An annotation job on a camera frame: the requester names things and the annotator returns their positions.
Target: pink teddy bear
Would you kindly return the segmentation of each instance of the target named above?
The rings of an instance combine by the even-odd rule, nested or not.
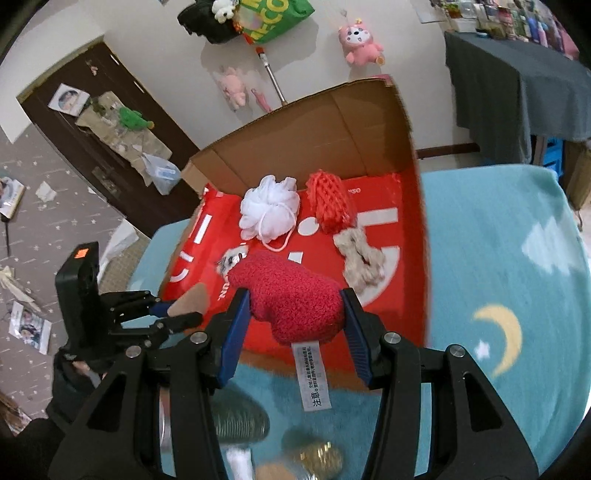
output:
[[[235,69],[232,67],[226,69],[222,78],[219,79],[219,84],[232,110],[236,111],[246,105],[246,87]]]
[[[363,66],[369,62],[383,65],[385,63],[383,46],[374,42],[374,37],[365,28],[361,19],[353,25],[347,25],[339,29],[339,39],[344,48],[349,50],[345,57],[349,64]]]

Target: picture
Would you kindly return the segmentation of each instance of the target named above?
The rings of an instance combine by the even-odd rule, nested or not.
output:
[[[18,180],[9,177],[0,179],[0,213],[12,218],[21,200],[25,186]]]
[[[10,314],[10,329],[12,336],[20,338],[26,345],[47,355],[49,347],[51,323],[37,316],[22,304],[15,301]]]
[[[49,102],[49,108],[78,116],[89,97],[88,93],[62,83]]]

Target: small plush toy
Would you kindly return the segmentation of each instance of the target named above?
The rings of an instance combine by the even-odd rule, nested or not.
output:
[[[144,128],[152,130],[154,128],[154,122],[144,120],[140,112],[126,106],[119,109],[119,122],[130,130],[143,130]]]
[[[234,10],[238,6],[235,0],[215,0],[212,5],[212,13],[218,22],[224,23],[226,20],[234,18]]]
[[[246,105],[246,87],[235,69],[227,68],[222,78],[219,79],[219,84],[230,102],[232,110],[236,111]]]
[[[348,50],[345,58],[350,65],[362,67],[371,62],[378,65],[386,62],[382,54],[383,46],[374,42],[373,35],[365,28],[360,18],[353,25],[339,29],[339,40]]]

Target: white star pattern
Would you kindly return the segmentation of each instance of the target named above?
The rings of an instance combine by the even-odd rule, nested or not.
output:
[[[482,340],[478,343],[478,346],[474,349],[474,353],[476,354],[476,358],[478,360],[484,360],[485,358],[491,357],[491,346],[487,342],[483,342]]]

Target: wooden door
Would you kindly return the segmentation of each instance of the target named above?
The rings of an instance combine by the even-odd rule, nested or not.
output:
[[[61,83],[84,90],[91,97],[112,91],[125,106],[142,112],[155,123],[154,135],[172,151],[170,161],[182,170],[199,149],[116,55],[104,43],[91,47],[35,88],[22,107],[72,167],[146,235],[152,237],[160,226],[189,218],[199,198],[184,181],[166,196],[153,184],[146,187],[126,159],[90,131],[77,127],[75,117],[47,106]]]

